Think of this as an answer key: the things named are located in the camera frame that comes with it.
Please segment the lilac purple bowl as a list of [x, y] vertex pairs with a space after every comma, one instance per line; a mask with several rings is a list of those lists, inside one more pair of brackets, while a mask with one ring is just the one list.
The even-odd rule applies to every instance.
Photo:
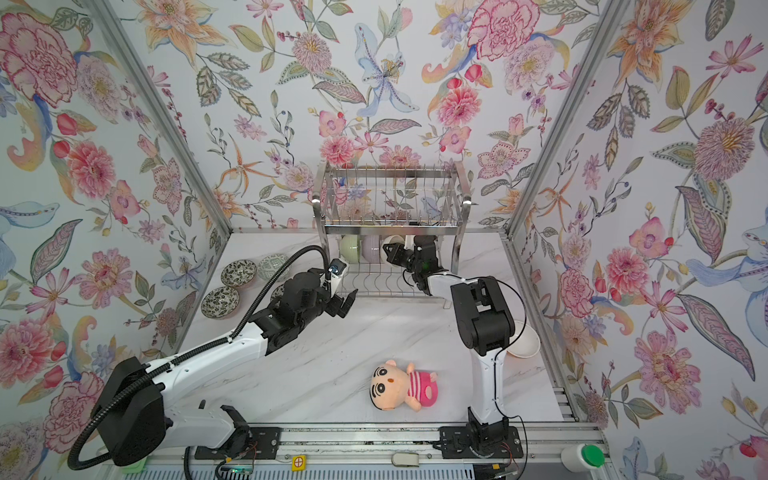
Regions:
[[366, 263], [381, 263], [381, 243], [379, 235], [363, 235], [360, 243], [361, 256]]

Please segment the light green bowl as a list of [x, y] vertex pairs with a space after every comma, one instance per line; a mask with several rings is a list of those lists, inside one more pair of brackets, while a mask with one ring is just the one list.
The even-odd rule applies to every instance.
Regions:
[[339, 241], [339, 252], [348, 264], [359, 264], [361, 258], [360, 237], [354, 234], [343, 235]]

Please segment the steel two-tier dish rack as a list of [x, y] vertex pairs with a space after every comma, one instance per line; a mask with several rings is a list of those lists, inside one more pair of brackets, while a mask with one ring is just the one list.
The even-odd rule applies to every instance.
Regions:
[[411, 276], [389, 264], [383, 240], [400, 235], [411, 246], [417, 235], [437, 237], [443, 268], [459, 274], [459, 258], [472, 209], [468, 171], [447, 166], [319, 166], [311, 205], [321, 245], [332, 256], [343, 235], [379, 235], [381, 263], [349, 264], [339, 290], [361, 297], [422, 297]]

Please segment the white bowl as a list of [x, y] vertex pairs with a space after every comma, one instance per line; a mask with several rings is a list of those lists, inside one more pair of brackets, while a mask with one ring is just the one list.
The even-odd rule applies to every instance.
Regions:
[[541, 349], [538, 333], [525, 321], [515, 321], [515, 332], [506, 349], [508, 355], [520, 359], [530, 359], [537, 356]]

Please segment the cream bowl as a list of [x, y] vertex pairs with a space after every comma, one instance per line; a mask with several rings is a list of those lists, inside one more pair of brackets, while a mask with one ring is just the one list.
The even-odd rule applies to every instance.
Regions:
[[405, 247], [405, 239], [400, 235], [390, 235], [383, 240], [382, 251], [385, 255], [399, 247]]

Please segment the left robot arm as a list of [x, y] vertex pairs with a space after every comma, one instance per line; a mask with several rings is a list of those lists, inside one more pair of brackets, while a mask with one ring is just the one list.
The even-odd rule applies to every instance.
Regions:
[[205, 383], [253, 363], [294, 341], [323, 314], [345, 317], [355, 296], [338, 294], [348, 266], [331, 261], [326, 271], [294, 275], [269, 305], [251, 314], [239, 333], [224, 334], [156, 365], [136, 358], [121, 362], [92, 412], [107, 449], [104, 460], [134, 464], [158, 449], [204, 447], [229, 458], [257, 440], [243, 415], [231, 405], [196, 408], [183, 401]]

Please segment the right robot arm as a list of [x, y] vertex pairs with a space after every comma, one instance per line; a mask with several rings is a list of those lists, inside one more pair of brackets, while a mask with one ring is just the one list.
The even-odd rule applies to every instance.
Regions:
[[417, 235], [411, 246], [388, 242], [382, 251], [386, 261], [409, 274], [422, 293], [452, 305], [457, 332], [469, 351], [472, 400], [467, 421], [455, 434], [440, 430], [443, 454], [449, 458], [507, 454], [512, 462], [523, 458], [518, 429], [510, 424], [502, 398], [506, 350], [519, 339], [502, 292], [506, 284], [491, 276], [464, 278], [443, 268], [435, 236]]

